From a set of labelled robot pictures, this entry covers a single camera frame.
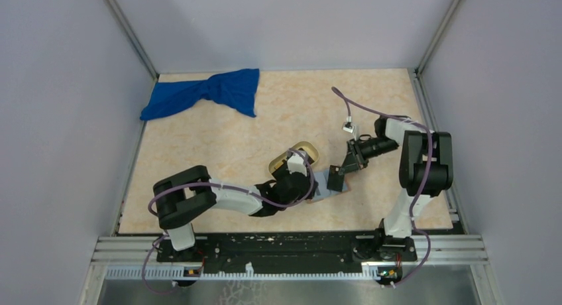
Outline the black VIP card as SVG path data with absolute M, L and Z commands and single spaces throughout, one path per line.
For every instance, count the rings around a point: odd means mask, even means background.
M 340 166 L 331 165 L 328 170 L 327 189 L 334 192 L 342 192 L 345 184 L 345 176 Z

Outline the beige oval plastic tray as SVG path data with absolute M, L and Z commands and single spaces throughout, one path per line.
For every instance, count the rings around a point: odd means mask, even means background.
M 305 159 L 308 160 L 310 166 L 319 160 L 319 151 L 308 141 L 300 141 L 291 149 L 292 151 L 287 150 L 270 161 L 268 171 L 271 175 L 278 172 L 283 166 L 288 169 L 289 173 L 309 174 Z

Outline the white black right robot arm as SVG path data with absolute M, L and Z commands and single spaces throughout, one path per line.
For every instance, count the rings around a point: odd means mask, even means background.
M 448 132 L 426 131 L 409 117 L 379 117 L 374 136 L 361 135 L 347 141 L 342 165 L 331 166 L 327 187 L 340 192 L 345 175 L 362 170 L 371 158 L 401 151 L 398 179 L 402 188 L 397 202 L 377 229 L 374 254 L 390 260 L 408 245 L 415 220 L 425 206 L 453 183 L 452 136 Z

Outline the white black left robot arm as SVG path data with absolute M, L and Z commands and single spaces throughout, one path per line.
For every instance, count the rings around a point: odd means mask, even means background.
M 251 217 L 269 217 L 314 197 L 318 182 L 310 168 L 292 172 L 283 168 L 272 180 L 249 188 L 221 182 L 197 165 L 157 182 L 148 210 L 183 261 L 197 256 L 199 244 L 192 221 L 210 209 L 229 210 Z

